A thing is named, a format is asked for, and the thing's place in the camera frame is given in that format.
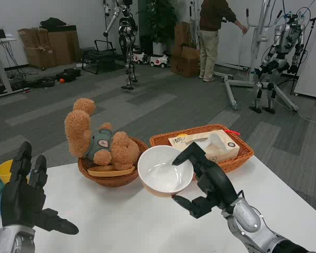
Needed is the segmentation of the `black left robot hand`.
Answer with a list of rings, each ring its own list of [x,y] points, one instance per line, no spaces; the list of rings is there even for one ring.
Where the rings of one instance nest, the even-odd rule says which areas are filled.
[[[78,234],[76,225],[60,218],[57,211],[43,208],[46,200],[44,186],[48,177],[47,162],[43,155],[39,155],[32,169],[31,158],[32,146],[25,141],[13,159],[11,177],[2,192],[2,225],[37,226],[46,231]]]

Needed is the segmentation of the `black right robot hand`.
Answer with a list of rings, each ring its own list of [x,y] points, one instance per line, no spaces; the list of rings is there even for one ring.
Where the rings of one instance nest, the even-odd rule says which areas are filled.
[[[232,215],[234,210],[232,203],[238,199],[238,195],[221,167],[208,160],[205,152],[194,142],[182,151],[172,164],[179,166],[187,160],[193,165],[197,186],[206,196],[189,201],[184,197],[173,195],[172,199],[196,219],[211,212],[213,207],[226,210]]]

